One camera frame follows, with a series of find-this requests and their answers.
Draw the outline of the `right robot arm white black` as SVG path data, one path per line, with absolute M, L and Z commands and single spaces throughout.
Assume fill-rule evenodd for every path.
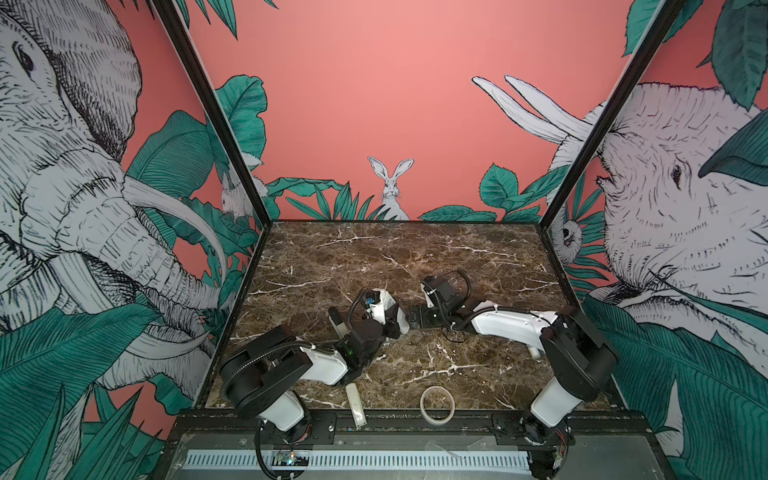
M 435 294 L 413 307 L 407 320 L 416 328 L 504 338 L 543 353 L 553 378 L 524 411 L 516 435 L 531 445 L 551 445 L 565 438 L 566 418 L 583 402 L 604 392 L 619 355 L 594 322 L 577 307 L 558 311 L 518 310 L 490 300 L 445 302 Z

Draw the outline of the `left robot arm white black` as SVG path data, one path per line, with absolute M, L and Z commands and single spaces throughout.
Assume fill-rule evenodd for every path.
M 330 343 L 298 339 L 279 325 L 230 355 L 219 369 L 221 397 L 243 419 L 261 418 L 287 432 L 308 421 L 305 406 L 292 391 L 301 381 L 347 386 L 357 380 L 388 338 L 410 329 L 404 311 L 366 304 L 359 322 L 331 307 L 332 327 L 340 338 Z

